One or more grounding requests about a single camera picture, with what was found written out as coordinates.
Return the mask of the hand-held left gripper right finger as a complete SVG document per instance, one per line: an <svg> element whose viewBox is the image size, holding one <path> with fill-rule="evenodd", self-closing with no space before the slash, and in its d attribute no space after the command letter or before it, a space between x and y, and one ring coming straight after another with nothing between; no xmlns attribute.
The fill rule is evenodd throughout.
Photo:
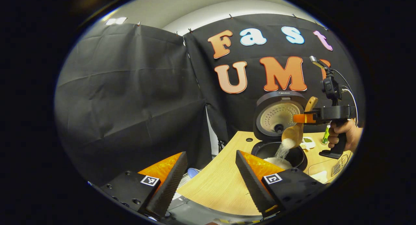
<svg viewBox="0 0 416 225"><path fill-rule="evenodd" d="M236 151L235 164L263 217L296 210L325 189L298 168L283 170L241 150Z"/></svg>

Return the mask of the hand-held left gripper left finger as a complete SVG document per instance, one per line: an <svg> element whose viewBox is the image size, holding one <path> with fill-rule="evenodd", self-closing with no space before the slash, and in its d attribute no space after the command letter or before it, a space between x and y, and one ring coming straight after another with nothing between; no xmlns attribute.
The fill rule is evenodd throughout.
<svg viewBox="0 0 416 225"><path fill-rule="evenodd" d="M135 213L161 219L187 167L186 152L179 152L139 172L126 170L99 189Z"/></svg>

